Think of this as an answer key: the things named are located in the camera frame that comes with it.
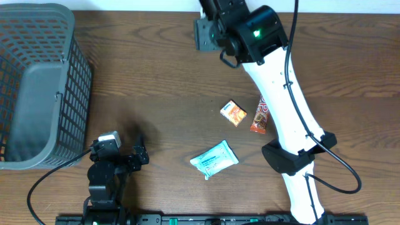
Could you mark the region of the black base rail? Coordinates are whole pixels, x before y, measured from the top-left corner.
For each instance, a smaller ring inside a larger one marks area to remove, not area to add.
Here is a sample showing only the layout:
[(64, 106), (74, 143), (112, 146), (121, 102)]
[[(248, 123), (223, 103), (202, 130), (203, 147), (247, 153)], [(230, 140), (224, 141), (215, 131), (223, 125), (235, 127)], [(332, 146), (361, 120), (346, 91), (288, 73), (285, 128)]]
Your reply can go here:
[[(240, 224), (298, 224), (289, 214), (268, 214), (266, 216), (161, 216), (140, 214), (130, 217), (127, 224), (136, 225), (240, 225)], [(366, 216), (334, 216), (325, 214), (317, 224), (325, 225), (368, 225)]]

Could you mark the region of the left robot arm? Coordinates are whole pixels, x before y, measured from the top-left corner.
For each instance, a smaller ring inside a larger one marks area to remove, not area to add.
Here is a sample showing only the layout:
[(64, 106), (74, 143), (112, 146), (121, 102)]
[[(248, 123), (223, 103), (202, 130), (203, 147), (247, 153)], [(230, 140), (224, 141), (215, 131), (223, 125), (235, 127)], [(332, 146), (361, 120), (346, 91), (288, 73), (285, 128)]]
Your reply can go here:
[(122, 198), (127, 178), (149, 163), (143, 135), (139, 135), (132, 147), (134, 152), (122, 155), (119, 134), (109, 132), (99, 136), (90, 145), (88, 169), (88, 201), (81, 223), (83, 225), (136, 224), (136, 218), (123, 206)]

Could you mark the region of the white barcode scanner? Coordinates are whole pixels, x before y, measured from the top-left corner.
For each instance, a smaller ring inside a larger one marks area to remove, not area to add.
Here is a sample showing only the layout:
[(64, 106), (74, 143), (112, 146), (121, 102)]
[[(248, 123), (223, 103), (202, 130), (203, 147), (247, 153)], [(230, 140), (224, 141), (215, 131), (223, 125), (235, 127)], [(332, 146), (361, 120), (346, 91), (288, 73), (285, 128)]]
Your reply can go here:
[(205, 13), (203, 8), (200, 9), (200, 18), (205, 18)]

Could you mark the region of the small orange tissue pack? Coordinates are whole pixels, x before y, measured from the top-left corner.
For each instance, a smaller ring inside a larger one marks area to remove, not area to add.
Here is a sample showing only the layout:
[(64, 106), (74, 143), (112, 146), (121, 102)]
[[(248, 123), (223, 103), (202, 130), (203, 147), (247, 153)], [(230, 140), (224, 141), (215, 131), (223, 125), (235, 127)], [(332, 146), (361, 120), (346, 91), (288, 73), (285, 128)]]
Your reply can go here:
[(233, 100), (230, 100), (225, 106), (223, 106), (220, 113), (236, 127), (247, 116), (247, 112), (239, 107)]

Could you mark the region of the teal wet wipes pack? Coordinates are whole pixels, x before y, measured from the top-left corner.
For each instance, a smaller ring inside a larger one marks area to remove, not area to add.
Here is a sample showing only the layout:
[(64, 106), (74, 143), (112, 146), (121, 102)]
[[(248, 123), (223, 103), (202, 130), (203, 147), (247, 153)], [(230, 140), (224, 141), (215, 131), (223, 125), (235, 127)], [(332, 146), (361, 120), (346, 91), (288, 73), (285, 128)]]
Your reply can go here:
[(239, 160), (229, 147), (228, 142), (223, 140), (210, 150), (192, 158), (190, 163), (204, 174), (205, 180), (208, 180), (223, 169), (238, 164)]

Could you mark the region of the grey plastic mesh basket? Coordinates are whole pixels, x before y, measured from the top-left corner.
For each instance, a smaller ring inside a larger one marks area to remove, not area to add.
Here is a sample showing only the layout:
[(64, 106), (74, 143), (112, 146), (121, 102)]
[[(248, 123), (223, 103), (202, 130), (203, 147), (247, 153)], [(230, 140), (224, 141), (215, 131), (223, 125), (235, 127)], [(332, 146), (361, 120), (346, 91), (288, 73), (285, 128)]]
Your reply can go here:
[(1, 169), (55, 168), (84, 149), (93, 75), (60, 4), (1, 6)]

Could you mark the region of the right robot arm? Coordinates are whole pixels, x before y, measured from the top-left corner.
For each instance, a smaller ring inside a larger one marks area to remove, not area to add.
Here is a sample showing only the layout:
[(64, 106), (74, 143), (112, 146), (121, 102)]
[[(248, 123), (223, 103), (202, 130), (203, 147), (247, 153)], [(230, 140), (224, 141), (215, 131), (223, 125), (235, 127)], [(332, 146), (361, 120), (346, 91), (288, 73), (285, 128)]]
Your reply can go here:
[(250, 11), (245, 1), (200, 0), (195, 22), (196, 48), (221, 52), (221, 61), (242, 66), (258, 87), (274, 121), (277, 139), (262, 147), (268, 164), (282, 175), (291, 214), (301, 224), (323, 220), (314, 160), (337, 143), (312, 115), (293, 71), (291, 40), (278, 14), (262, 5)]

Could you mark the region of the red orange snack packet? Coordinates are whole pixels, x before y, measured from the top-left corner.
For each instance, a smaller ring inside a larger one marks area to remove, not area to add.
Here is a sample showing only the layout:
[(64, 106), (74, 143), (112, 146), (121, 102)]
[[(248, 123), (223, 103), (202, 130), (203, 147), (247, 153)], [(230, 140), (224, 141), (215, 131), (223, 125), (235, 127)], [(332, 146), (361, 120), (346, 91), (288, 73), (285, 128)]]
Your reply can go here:
[(261, 96), (250, 130), (256, 133), (266, 134), (268, 116), (269, 108), (263, 96)]

